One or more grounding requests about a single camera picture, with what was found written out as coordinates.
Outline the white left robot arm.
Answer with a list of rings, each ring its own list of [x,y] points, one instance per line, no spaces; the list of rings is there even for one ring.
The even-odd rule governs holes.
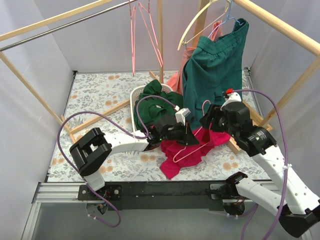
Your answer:
[[[107,191],[100,167],[108,156],[152,150],[163,140],[174,141],[183,146],[199,144],[188,123],[177,122],[174,116],[166,115],[146,129],[129,134],[105,134],[99,127],[92,128],[70,147],[69,152],[80,176],[90,186],[89,194],[95,200],[101,200]]]

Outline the wooden clothes rack frame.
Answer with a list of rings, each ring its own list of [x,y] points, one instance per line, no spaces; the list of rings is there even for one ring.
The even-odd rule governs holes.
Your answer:
[[[74,16],[76,14],[82,13],[84,11],[96,8],[98,6],[101,6],[103,4],[106,4],[108,2],[111,2],[112,0],[97,0],[95,2],[89,3],[87,5],[83,5],[81,7],[72,9],[70,11],[58,14],[56,16],[41,20],[39,22],[33,23],[31,25],[28,26],[24,26],[22,28],[16,29],[14,31],[11,32],[7,32],[5,34],[2,34],[0,36],[0,41],[4,41],[16,36],[19,36],[21,34],[36,30],[38,28],[47,26],[49,24],[55,23],[57,21],[66,19],[68,17]],[[102,15],[104,13],[113,11],[117,8],[123,7],[125,5],[130,5],[131,3],[135,2],[137,0],[128,0],[126,2],[123,2],[121,4],[118,5],[114,5],[110,8],[107,8],[103,11],[98,12],[97,14],[93,14],[90,15],[88,17],[85,18],[81,18],[79,19],[79,21],[74,21],[72,23],[70,23],[69,25],[74,25],[80,22],[83,22],[85,20],[88,20],[90,18],[94,18],[97,17],[99,15]],[[188,33],[190,27],[193,25],[194,21],[198,21],[197,19],[202,15],[202,13],[214,2],[216,2],[217,0],[211,0],[209,1],[205,6],[203,6],[203,8],[201,8],[198,13],[195,15],[195,17],[192,19],[192,21],[190,22],[190,24],[188,25],[188,27],[186,28],[185,32],[183,33],[181,40],[179,42],[178,45],[178,50],[180,49],[181,45],[182,45],[182,40],[183,37],[186,36],[186,34]],[[280,99],[280,101],[276,104],[276,107],[278,108],[278,110],[280,110],[281,108],[283,108],[291,99],[292,97],[311,79],[311,77],[313,77],[315,75],[315,73],[320,69],[320,43],[316,42],[315,40],[313,40],[312,38],[310,38],[309,36],[305,35],[304,33],[300,32],[299,30],[295,29],[294,27],[292,27],[291,25],[287,24],[286,22],[284,22],[283,20],[279,19],[278,17],[276,17],[275,15],[271,14],[270,12],[266,11],[265,9],[261,8],[260,6],[258,6],[257,4],[253,3],[250,0],[233,0],[233,2],[235,4],[237,4],[238,6],[240,6],[241,8],[245,9],[246,11],[248,11],[249,13],[251,13],[252,15],[254,15],[255,17],[259,18],[261,21],[263,21],[264,23],[268,24],[269,26],[271,26],[273,29],[277,30],[278,32],[280,32],[281,34],[283,34],[284,36],[286,36],[287,38],[289,38],[290,40],[294,41],[296,44],[300,45],[301,47],[303,47],[305,50],[307,50],[308,52],[312,53],[313,55],[316,56],[316,59],[310,64],[310,66],[303,72],[303,74],[298,78],[297,81],[295,81],[295,83],[290,87],[290,89],[284,94],[284,96]],[[52,110],[52,108],[47,104],[47,102],[39,95],[39,93],[34,89],[34,87],[26,80],[26,78],[18,71],[18,69],[13,65],[13,63],[7,58],[7,56],[5,56],[5,54],[3,53],[3,51],[8,50],[10,48],[14,48],[16,46],[19,46],[23,43],[26,42],[30,42],[34,39],[46,36],[48,34],[51,34],[53,32],[56,32],[60,29],[69,27],[68,24],[65,24],[61,27],[58,27],[57,29],[52,29],[49,30],[47,32],[44,32],[43,34],[38,34],[34,37],[28,38],[25,41],[20,41],[17,42],[13,45],[10,45],[8,47],[4,47],[0,49],[0,59],[2,60],[2,62],[12,71],[12,73],[24,84],[24,86],[32,93],[32,95],[39,101],[39,103],[42,104],[42,106],[51,114],[51,116],[60,124],[62,125],[63,122],[60,119],[60,117],[58,117],[58,115]],[[117,105],[116,107],[112,108],[111,110],[107,111],[107,114],[111,114],[114,113],[115,111],[127,106],[129,104],[128,100],[125,101],[123,104],[121,103],[120,105]],[[275,116],[276,114],[276,107],[274,107],[267,115],[267,117],[265,117],[264,119],[258,121],[257,123],[259,123],[259,126],[268,126],[269,125],[269,121]]]

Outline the magenta t shirt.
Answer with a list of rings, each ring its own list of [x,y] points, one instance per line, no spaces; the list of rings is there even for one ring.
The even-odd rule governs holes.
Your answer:
[[[184,146],[173,140],[165,140],[160,147],[167,159],[160,165],[160,170],[172,179],[182,168],[192,167],[202,161],[209,151],[227,143],[231,136],[225,132],[214,132],[202,127],[193,131],[199,144]]]

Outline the dark green garment in basket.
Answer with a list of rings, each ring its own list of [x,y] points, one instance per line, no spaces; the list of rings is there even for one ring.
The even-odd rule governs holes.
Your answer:
[[[138,99],[134,103],[133,121],[136,130],[143,129],[143,125],[141,124],[137,115],[136,105],[142,98],[147,96],[160,96],[164,99],[167,99],[169,102],[175,106],[178,106],[179,108],[183,107],[183,96],[181,94],[174,91],[163,91],[160,82],[154,79],[144,87],[143,91],[138,95]],[[149,97],[144,99],[139,104],[138,112],[146,127],[153,125],[166,114],[175,116],[174,107],[165,100],[157,97]]]

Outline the white laundry basket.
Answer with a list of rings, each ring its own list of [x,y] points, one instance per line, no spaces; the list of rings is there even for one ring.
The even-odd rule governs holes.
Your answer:
[[[131,115],[131,125],[132,125],[132,130],[135,132],[136,131],[136,125],[135,125],[135,121],[134,121],[134,110],[135,110],[135,102],[139,99],[139,96],[141,93],[143,93],[144,88],[147,85],[141,85],[141,86],[137,86],[135,87],[131,93],[130,93],[130,115]],[[167,85],[162,83],[161,84],[161,91],[165,92],[165,93],[170,93],[173,91],[173,89]]]

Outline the cream wooden hanger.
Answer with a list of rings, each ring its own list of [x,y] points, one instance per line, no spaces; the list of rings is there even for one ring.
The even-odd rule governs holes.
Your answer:
[[[225,0],[225,6],[223,9],[223,12],[221,15],[219,15],[216,19],[214,19],[211,23],[209,23],[207,26],[205,26],[206,18],[207,18],[207,12],[208,8],[216,3],[218,0],[200,0],[199,5],[198,5],[198,12],[197,14],[193,17],[193,19],[190,21],[186,29],[184,30],[178,46],[177,50],[179,51],[182,46],[187,46],[189,42],[192,43],[192,47],[196,47],[196,45],[199,42],[199,38],[202,35],[202,33],[209,27],[211,27],[215,22],[222,20],[222,18],[226,15],[227,11],[231,7],[231,1],[230,0]],[[192,38],[187,40],[187,35],[192,26],[195,25],[194,28],[194,33]]]

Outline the salmon garment on hanger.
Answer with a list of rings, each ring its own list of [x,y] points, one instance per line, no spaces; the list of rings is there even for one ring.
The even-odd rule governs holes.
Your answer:
[[[220,26],[218,27],[218,25],[221,23],[222,23],[222,21],[219,20],[213,24],[213,26],[212,26],[213,33],[209,36],[209,39],[211,39],[212,41],[217,41],[218,38],[222,36],[221,27]],[[183,68],[184,68],[186,62],[192,56],[195,49],[196,49],[195,47],[187,47],[184,50],[182,60],[181,60],[180,69],[166,83],[168,86],[170,86],[172,88],[172,90],[174,92],[176,92],[178,94],[183,95],[183,75],[182,75]]]

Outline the metal hanging rail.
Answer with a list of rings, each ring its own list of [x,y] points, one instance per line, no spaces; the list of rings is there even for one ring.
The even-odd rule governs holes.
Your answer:
[[[0,48],[0,51],[3,52],[3,51],[6,51],[6,50],[9,50],[9,49],[12,49],[12,48],[14,48],[14,47],[17,47],[17,46],[20,46],[20,45],[22,45],[22,44],[31,42],[31,41],[33,41],[33,40],[39,39],[39,38],[41,38],[41,37],[44,37],[44,36],[47,36],[47,35],[52,34],[52,33],[54,33],[54,32],[57,32],[57,31],[59,31],[59,30],[68,28],[68,27],[73,26],[73,25],[76,25],[76,24],[79,24],[79,23],[81,23],[81,22],[87,21],[87,20],[89,20],[89,19],[98,17],[98,16],[100,16],[100,15],[106,14],[106,13],[108,13],[108,12],[111,12],[111,11],[113,11],[113,10],[116,10],[116,9],[118,9],[118,8],[121,8],[121,7],[124,7],[124,6],[129,5],[129,4],[131,4],[131,3],[134,3],[134,2],[135,2],[135,0],[128,0],[128,1],[122,2],[122,3],[120,3],[120,4],[117,4],[117,5],[114,5],[114,6],[112,6],[112,7],[107,8],[107,9],[104,9],[104,10],[102,10],[102,11],[93,13],[93,14],[91,14],[91,15],[88,15],[88,16],[85,16],[85,17],[82,17],[82,18],[79,18],[79,19],[77,19],[77,20],[68,22],[68,23],[66,23],[66,24],[60,25],[60,26],[58,26],[58,27],[49,29],[49,30],[44,31],[44,32],[41,32],[41,33],[39,33],[39,34],[36,34],[36,35],[31,36],[31,37],[29,37],[29,38],[26,38],[26,39],[24,39],[24,40],[20,40],[20,41],[18,41],[18,42],[15,42],[15,43],[9,44],[9,45],[7,45],[7,46],[1,47],[1,48]]]

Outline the teal shorts on hanger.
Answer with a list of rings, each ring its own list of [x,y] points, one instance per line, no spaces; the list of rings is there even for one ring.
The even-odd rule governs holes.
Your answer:
[[[216,41],[201,36],[182,70],[183,107],[190,110],[186,118],[192,130],[198,129],[203,116],[203,102],[221,106],[223,93],[242,88],[242,60],[249,23],[239,18],[233,30]]]

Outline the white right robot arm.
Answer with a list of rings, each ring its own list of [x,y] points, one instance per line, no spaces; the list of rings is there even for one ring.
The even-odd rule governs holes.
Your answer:
[[[276,194],[239,171],[228,177],[223,186],[223,191],[230,198],[242,196],[251,199],[279,216],[277,222],[295,238],[301,237],[320,221],[319,196],[285,163],[286,158],[269,131],[253,124],[250,110],[243,102],[224,106],[211,104],[200,123],[204,129],[232,136],[281,191],[281,194]]]

